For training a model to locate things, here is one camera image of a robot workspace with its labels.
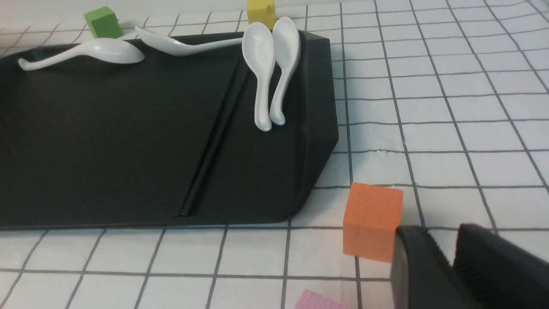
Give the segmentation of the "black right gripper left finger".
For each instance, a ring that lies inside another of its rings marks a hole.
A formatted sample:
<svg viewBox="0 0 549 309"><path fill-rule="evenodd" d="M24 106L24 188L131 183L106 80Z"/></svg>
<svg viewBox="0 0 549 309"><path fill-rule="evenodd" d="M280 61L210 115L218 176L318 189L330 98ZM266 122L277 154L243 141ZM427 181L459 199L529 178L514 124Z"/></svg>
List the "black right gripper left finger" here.
<svg viewBox="0 0 549 309"><path fill-rule="evenodd" d="M427 230L396 229L390 272L396 309L475 309L465 287Z"/></svg>

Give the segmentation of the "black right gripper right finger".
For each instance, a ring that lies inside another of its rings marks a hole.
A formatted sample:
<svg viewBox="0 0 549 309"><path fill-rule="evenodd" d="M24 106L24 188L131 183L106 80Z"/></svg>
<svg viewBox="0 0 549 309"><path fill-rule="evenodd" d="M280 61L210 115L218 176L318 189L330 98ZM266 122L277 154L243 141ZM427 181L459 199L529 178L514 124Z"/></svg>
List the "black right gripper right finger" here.
<svg viewBox="0 0 549 309"><path fill-rule="evenodd" d="M459 226L453 268L482 309L546 309L549 265L476 224Z"/></svg>

